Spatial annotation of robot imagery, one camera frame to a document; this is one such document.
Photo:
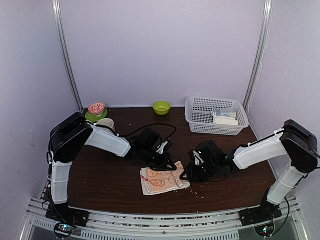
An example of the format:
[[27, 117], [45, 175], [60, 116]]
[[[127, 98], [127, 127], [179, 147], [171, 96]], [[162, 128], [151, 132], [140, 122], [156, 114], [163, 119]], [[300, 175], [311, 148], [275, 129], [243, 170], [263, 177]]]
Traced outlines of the orange patterned towel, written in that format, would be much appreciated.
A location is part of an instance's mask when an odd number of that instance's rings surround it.
[[180, 176], [185, 168], [181, 161], [175, 163], [175, 171], [154, 171], [149, 167], [140, 170], [140, 181], [142, 192], [145, 196], [154, 196], [187, 189], [191, 183], [187, 180], [181, 180]]

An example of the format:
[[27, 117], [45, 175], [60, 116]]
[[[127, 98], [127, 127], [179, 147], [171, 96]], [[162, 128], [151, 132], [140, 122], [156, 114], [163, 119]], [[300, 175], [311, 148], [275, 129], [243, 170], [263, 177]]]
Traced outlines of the white plastic basket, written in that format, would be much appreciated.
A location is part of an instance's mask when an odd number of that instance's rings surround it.
[[185, 120], [192, 133], [237, 136], [249, 126], [242, 104], [233, 99], [188, 96]]

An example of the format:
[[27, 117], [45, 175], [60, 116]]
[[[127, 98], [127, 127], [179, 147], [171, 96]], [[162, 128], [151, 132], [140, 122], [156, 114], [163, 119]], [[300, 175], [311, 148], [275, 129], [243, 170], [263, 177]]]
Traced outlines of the white towel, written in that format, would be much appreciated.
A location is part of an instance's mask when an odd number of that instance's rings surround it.
[[238, 126], [239, 121], [232, 117], [227, 116], [214, 116], [213, 123], [216, 125], [228, 125], [228, 126]]

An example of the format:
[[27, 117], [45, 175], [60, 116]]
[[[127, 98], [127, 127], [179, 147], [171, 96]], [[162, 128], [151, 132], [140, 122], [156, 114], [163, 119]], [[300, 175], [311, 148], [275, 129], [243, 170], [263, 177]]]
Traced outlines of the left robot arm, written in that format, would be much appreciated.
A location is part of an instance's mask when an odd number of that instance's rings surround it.
[[120, 134], [111, 127], [92, 122], [76, 112], [49, 135], [46, 160], [49, 182], [46, 217], [69, 225], [85, 226], [89, 213], [69, 207], [68, 186], [73, 162], [83, 147], [90, 146], [120, 158], [137, 157], [153, 171], [175, 171], [170, 138], [162, 139], [153, 124]]

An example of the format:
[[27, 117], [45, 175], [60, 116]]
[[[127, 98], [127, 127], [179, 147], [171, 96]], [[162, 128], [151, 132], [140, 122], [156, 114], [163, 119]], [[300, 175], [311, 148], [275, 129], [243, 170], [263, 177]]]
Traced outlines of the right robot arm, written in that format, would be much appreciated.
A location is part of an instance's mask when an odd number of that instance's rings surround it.
[[273, 134], [225, 153], [212, 140], [189, 151], [191, 162], [180, 175], [183, 181], [207, 182], [216, 174], [228, 176], [258, 163], [288, 156], [290, 164], [266, 191], [260, 206], [239, 212], [243, 226], [271, 221], [282, 216], [280, 204], [303, 178], [318, 167], [317, 137], [290, 119]]

